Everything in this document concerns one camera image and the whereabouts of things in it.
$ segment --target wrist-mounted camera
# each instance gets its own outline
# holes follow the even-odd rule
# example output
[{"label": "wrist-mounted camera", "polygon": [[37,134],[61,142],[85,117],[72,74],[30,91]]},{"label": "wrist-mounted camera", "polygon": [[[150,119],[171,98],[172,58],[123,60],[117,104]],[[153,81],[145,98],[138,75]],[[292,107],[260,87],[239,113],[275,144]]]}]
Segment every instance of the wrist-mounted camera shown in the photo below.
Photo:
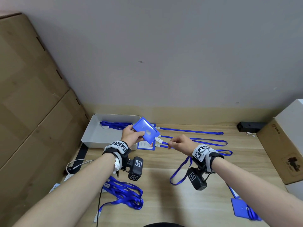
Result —
[{"label": "wrist-mounted camera", "polygon": [[[186,175],[196,190],[204,190],[207,187],[207,178],[211,173],[215,173],[211,169],[211,164],[216,157],[224,158],[216,150],[210,148],[205,144],[199,145],[192,153],[192,161],[197,164],[198,167],[189,168],[186,172]],[[206,179],[202,177],[204,173],[208,174]]]},{"label": "wrist-mounted camera", "polygon": [[128,172],[128,178],[137,181],[142,175],[143,159],[136,156],[134,159],[129,159],[128,154],[131,149],[124,141],[115,141],[104,148],[105,153],[112,153],[115,155],[120,162],[120,169]]}]

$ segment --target wooden desk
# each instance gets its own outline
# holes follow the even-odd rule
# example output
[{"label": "wooden desk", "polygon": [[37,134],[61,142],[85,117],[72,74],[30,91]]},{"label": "wooden desk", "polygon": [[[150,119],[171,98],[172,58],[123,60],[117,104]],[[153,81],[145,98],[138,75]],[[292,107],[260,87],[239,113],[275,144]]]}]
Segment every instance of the wooden desk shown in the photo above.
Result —
[{"label": "wooden desk", "polygon": [[[226,160],[286,190],[258,138],[238,132],[235,126],[164,124],[157,124],[157,126],[201,131],[223,131],[224,135],[222,136],[199,135],[196,133],[186,133],[186,135],[228,141],[228,145],[222,149],[233,151],[233,155],[226,157]],[[169,136],[177,136],[181,133],[160,131],[162,135]],[[101,149],[89,149],[86,159],[96,159],[101,153]],[[131,182],[143,190],[143,208],[133,210],[124,204],[105,206],[99,219],[99,226],[142,227],[155,222],[173,222],[187,227],[267,226],[264,221],[249,221],[234,216],[230,200],[232,194],[225,182],[216,174],[210,175],[207,180],[208,187],[203,191],[196,191],[188,179],[178,186],[171,185],[169,183],[170,176],[186,158],[182,153],[176,150],[156,148],[155,151],[136,150],[129,156],[130,158],[134,156],[143,158],[142,176],[137,182],[133,182],[128,179],[126,172],[120,172],[119,180]],[[175,182],[185,175],[186,166],[180,170],[174,180]],[[93,220],[97,213],[98,197],[99,195],[89,206],[78,223],[78,227],[96,226]],[[113,195],[102,193],[100,204],[113,200],[115,200]]]}]

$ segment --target white wall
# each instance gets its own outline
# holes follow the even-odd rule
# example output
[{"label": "white wall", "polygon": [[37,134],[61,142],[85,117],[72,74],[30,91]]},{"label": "white wall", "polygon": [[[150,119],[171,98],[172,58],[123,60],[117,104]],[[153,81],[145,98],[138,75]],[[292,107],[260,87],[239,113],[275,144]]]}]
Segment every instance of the white wall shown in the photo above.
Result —
[{"label": "white wall", "polygon": [[277,108],[303,98],[303,0],[0,0],[83,103]]}]

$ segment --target id card holder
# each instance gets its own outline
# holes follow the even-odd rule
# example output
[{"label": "id card holder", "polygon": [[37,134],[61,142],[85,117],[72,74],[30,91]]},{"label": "id card holder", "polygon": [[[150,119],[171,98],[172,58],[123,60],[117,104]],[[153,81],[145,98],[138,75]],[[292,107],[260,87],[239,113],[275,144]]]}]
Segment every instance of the id card holder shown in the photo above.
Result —
[{"label": "id card holder", "polygon": [[157,131],[144,117],[142,117],[138,122],[133,125],[133,129],[136,131],[145,131],[143,135],[144,140],[149,144],[154,142],[154,138],[160,135],[160,132]]}]

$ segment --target blue card holder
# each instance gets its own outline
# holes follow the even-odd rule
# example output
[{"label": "blue card holder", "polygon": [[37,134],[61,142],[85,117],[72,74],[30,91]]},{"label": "blue card holder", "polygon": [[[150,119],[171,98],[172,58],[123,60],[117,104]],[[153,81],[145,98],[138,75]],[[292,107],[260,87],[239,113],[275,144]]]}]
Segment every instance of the blue card holder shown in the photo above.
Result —
[{"label": "blue card holder", "polygon": [[160,135],[160,132],[157,131],[144,117],[142,117],[138,122],[133,125],[133,129],[136,131],[145,131],[143,135],[144,140],[149,144],[152,144],[155,137]]}]

